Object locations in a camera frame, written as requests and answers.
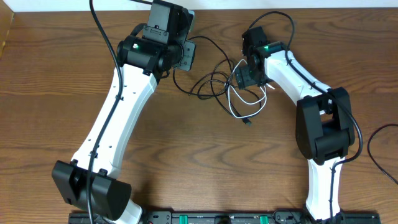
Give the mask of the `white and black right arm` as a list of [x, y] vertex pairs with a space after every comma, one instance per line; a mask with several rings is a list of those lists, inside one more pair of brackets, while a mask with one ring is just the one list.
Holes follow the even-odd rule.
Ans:
[[342, 163], [354, 143], [348, 92], [313, 77], [283, 42], [270, 42], [262, 27], [248, 29], [242, 38], [248, 63], [236, 69], [239, 89], [275, 82], [296, 106], [295, 138], [309, 174], [302, 221], [341, 223], [336, 196]]

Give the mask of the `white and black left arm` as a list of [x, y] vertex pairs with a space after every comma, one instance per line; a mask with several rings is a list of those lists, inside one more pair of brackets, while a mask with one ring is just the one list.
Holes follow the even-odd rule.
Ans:
[[113, 80], [99, 115], [70, 162], [57, 161], [52, 178], [67, 204], [79, 209], [70, 223], [139, 223], [142, 208], [119, 175], [127, 142], [160, 80], [173, 69], [188, 71], [195, 43], [188, 39], [195, 13], [152, 1], [150, 16], [111, 50]]

